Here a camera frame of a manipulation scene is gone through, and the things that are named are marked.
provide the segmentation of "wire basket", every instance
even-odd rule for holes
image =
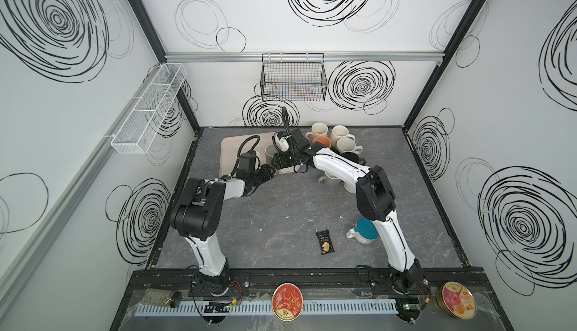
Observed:
[[[182,63],[165,63],[155,72],[152,82],[110,143],[118,153],[148,152],[186,76]]]
[[[328,81],[324,53],[263,53],[260,92],[263,101],[324,101]]]

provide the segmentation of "black mug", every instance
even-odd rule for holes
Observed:
[[[349,161],[355,162],[360,164],[361,166],[364,166],[366,164],[366,160],[362,159],[359,157],[358,154],[356,153],[352,153],[352,152],[345,152],[343,154],[341,154],[341,156],[343,156],[344,158],[346,158]]]

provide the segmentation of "red wire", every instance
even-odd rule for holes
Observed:
[[[419,284],[424,284],[425,286],[427,286],[427,288],[429,289],[429,292],[430,292],[430,293],[429,293],[429,296],[432,296],[432,295],[433,295],[433,290],[431,290],[431,288],[429,287],[428,284],[423,283],[423,282],[420,282],[420,281],[419,281]]]
[[[241,287],[241,284],[238,283],[238,281],[233,281],[233,283],[231,283],[229,286],[236,288],[241,293],[241,296],[242,296],[242,287]]]
[[[423,290],[421,290],[421,288],[419,286],[417,286],[417,288],[419,289],[419,291],[421,292],[421,295],[423,296],[423,304],[421,305],[421,303],[419,302],[419,306],[423,307],[425,306],[426,302],[425,302],[425,294],[423,293]]]

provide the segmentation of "beige tray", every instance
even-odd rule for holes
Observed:
[[[260,136],[260,142],[255,147],[255,151],[258,152],[260,156],[261,162],[266,162],[266,154],[264,150],[267,146],[272,145],[272,135],[276,132],[269,132],[269,133],[258,133]],[[227,137],[224,138],[220,143],[220,173],[219,175],[227,175],[229,174],[234,167],[234,163],[237,161],[237,152],[238,148],[241,146],[241,143],[252,136],[253,134],[247,135],[238,135],[234,137]],[[246,145],[242,148],[241,153],[248,151],[252,145],[255,144],[255,140],[250,140],[246,143]],[[286,169],[281,169],[279,174],[287,174],[292,173],[292,167],[287,167]]]

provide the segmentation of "round tin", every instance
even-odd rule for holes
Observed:
[[[471,320],[477,313],[477,304],[471,291],[458,282],[448,282],[437,292],[437,303],[453,317]]]
[[[272,310],[283,321],[292,321],[302,312],[302,293],[293,284],[281,284],[272,294]]]

